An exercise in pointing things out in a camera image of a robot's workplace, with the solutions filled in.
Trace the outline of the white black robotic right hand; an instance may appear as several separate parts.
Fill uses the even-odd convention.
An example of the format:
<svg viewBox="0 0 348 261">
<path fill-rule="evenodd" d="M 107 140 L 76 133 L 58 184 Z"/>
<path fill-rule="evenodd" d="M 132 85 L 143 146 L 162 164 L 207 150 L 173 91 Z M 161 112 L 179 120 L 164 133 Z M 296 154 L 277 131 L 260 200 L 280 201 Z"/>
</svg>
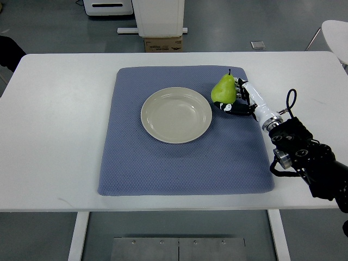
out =
<svg viewBox="0 0 348 261">
<path fill-rule="evenodd" d="M 235 78 L 237 99 L 233 104 L 213 102 L 213 104 L 226 114 L 239 116 L 253 116 L 265 132 L 283 122 L 281 115 L 271 110 L 254 86 L 241 78 Z"/>
</svg>

